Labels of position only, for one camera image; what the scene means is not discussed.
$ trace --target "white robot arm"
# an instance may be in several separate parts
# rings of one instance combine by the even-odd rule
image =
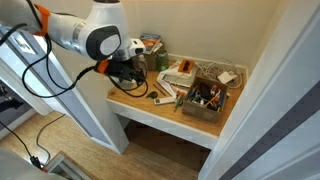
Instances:
[[[143,53],[145,47],[139,39],[131,39],[124,8],[119,0],[93,0],[92,10],[87,19],[72,15],[47,12],[47,32],[58,45],[80,53],[96,61],[112,56],[126,61]],[[36,6],[41,19],[42,7]],[[37,33],[41,28],[25,0],[0,0],[0,24],[14,26],[26,23],[24,30]]]

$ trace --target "small box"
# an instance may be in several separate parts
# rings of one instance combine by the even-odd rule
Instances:
[[[212,87],[213,85],[217,85],[218,88],[221,89],[221,92],[224,93],[219,112],[215,111],[215,110],[208,109],[206,107],[203,107],[200,104],[196,104],[196,103],[188,101],[190,93],[192,91],[192,88],[195,85],[200,84],[200,83],[204,83],[204,84],[208,85],[209,87]],[[219,81],[210,80],[210,79],[206,79],[206,78],[202,78],[202,77],[197,76],[194,79],[192,86],[191,86],[190,90],[188,91],[185,99],[183,100],[182,113],[197,117],[200,120],[204,120],[204,121],[210,121],[210,122],[217,121],[220,118],[221,112],[223,112],[223,108],[224,108],[225,101],[226,101],[227,90],[228,90],[228,86],[225,84],[222,84]]]

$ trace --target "pen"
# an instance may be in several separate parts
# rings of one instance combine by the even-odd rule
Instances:
[[[157,88],[157,89],[161,92],[161,94],[163,94],[164,96],[166,96],[166,94],[165,94],[163,91],[161,91],[161,89],[158,88],[158,86],[156,86],[155,84],[153,84],[153,86],[154,86],[155,88]]]

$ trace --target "jar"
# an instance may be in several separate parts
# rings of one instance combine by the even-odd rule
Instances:
[[[156,66],[159,72],[168,69],[168,52],[166,50],[160,49],[156,52]]]

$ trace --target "baseboard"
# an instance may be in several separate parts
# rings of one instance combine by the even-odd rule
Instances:
[[[195,58],[195,57],[187,57],[187,56],[181,56],[181,55],[177,55],[177,54],[169,54],[169,59],[170,60],[175,60],[175,61],[182,61],[183,59],[189,59],[189,60],[193,60],[195,62],[198,63],[217,63],[217,64],[224,64],[226,66],[230,66],[230,64],[227,63],[223,63],[221,61],[215,61],[213,60],[208,60],[208,59],[201,59],[201,58]],[[247,67],[243,66],[243,65],[238,65],[236,64],[236,67],[239,69],[240,73],[244,75],[244,83],[246,84],[249,78],[249,70]]]
[[[26,120],[28,120],[31,116],[33,116],[34,114],[36,114],[36,111],[31,108],[29,111],[27,111],[26,113],[24,113],[23,115],[21,115],[18,119],[16,119],[15,121],[13,121],[11,124],[8,125],[8,128],[11,130],[14,130],[15,128],[17,128],[20,124],[22,124],[23,122],[25,122]],[[0,139],[4,138],[6,135],[8,135],[10,132],[7,129],[2,129],[0,131]]]

